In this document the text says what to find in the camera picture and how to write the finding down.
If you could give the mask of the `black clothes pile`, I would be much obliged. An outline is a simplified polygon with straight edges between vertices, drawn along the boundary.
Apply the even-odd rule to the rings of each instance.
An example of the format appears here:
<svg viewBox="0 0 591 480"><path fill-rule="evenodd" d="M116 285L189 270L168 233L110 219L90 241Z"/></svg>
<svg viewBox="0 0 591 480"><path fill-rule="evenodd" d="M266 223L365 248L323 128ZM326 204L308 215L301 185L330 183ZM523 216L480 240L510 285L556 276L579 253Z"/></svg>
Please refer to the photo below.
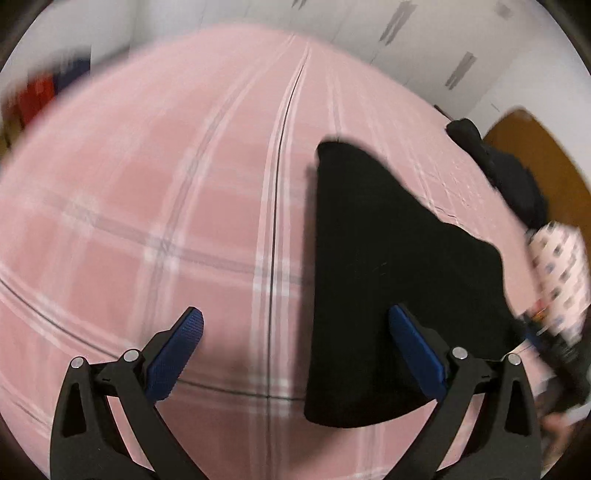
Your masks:
<svg viewBox="0 0 591 480"><path fill-rule="evenodd" d="M538 230L549 221L547 199L531 171L517 157L487 144L467 118L451 121L446 132L476 162L528 229Z"/></svg>

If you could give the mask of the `navy gift bag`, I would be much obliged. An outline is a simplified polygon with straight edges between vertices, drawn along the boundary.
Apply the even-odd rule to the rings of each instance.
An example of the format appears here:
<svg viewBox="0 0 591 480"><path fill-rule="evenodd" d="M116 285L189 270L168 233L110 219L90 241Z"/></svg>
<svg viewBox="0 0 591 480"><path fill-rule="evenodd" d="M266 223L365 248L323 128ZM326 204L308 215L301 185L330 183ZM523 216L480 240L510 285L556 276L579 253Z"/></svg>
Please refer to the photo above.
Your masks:
<svg viewBox="0 0 591 480"><path fill-rule="evenodd" d="M60 94L91 69L91 48L80 47L60 54L51 65L54 93Z"/></svg>

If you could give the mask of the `heart pattern pillow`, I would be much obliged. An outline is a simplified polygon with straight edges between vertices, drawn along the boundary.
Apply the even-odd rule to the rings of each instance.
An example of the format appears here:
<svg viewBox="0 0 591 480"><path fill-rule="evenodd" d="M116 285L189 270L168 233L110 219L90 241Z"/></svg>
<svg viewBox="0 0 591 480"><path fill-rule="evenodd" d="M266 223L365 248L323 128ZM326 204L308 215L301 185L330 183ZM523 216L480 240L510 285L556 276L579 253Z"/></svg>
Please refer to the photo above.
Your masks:
<svg viewBox="0 0 591 480"><path fill-rule="evenodd" d="M528 248L546 306L544 324L573 346L582 339L590 307L590 273L581 231L550 222L530 236Z"/></svg>

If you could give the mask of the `red gift bag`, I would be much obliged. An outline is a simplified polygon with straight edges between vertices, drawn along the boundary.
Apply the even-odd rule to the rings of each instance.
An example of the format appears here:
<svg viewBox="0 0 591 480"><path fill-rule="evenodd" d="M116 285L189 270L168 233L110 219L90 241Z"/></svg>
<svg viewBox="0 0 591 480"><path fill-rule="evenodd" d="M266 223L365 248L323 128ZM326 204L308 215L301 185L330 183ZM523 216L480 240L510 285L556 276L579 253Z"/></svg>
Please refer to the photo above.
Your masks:
<svg viewBox="0 0 591 480"><path fill-rule="evenodd" d="M54 97L54 75L38 74L4 97L1 106L3 119L26 127Z"/></svg>

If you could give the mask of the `black pants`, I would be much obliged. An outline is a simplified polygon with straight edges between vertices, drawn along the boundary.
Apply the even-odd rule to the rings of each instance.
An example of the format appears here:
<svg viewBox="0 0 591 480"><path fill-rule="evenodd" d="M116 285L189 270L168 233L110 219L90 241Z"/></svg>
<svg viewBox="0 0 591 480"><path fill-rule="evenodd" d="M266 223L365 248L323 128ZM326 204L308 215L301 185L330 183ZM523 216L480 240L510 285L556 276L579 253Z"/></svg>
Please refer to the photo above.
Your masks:
<svg viewBox="0 0 591 480"><path fill-rule="evenodd" d="M427 403L391 332L396 305L479 358L522 342L492 244L440 221L358 146L327 140L317 153L308 421L365 427Z"/></svg>

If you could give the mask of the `pink plaid bed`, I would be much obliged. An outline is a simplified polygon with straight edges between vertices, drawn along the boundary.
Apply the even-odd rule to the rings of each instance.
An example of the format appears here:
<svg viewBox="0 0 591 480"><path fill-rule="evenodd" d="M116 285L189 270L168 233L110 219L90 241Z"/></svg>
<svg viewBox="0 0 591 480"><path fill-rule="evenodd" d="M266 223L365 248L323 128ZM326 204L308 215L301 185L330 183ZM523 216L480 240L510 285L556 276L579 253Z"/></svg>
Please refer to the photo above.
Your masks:
<svg viewBox="0 0 591 480"><path fill-rule="evenodd" d="M376 68L252 24L147 48L59 96L1 175L1 414L35 466L70 360L114 360L194 306L204 339L159 410L209 477L383 476L429 407L352 430L304 419L315 148L361 143L492 243L522 312L538 297L524 228L446 123Z"/></svg>

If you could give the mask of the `wooden headboard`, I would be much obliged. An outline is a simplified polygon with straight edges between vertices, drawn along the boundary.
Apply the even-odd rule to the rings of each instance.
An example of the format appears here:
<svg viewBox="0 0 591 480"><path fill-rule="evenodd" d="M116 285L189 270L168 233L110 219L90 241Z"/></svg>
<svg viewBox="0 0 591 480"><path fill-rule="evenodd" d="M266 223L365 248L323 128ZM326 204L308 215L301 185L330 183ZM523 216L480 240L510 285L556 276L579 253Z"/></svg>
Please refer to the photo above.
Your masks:
<svg viewBox="0 0 591 480"><path fill-rule="evenodd" d="M579 169L552 134L523 108L510 111L484 136L532 172L548 201L549 218L577 227L590 245L590 191Z"/></svg>

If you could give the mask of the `white wardrobe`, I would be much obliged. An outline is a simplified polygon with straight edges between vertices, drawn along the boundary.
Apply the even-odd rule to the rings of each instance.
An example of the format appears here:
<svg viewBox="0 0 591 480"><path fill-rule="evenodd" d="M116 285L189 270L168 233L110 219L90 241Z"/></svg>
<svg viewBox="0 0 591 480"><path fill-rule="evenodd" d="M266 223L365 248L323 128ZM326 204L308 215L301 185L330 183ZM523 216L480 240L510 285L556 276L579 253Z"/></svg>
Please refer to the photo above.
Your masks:
<svg viewBox="0 0 591 480"><path fill-rule="evenodd" d="M139 1L144 45L215 24L311 35L374 65L453 117L467 115L540 31L536 1Z"/></svg>

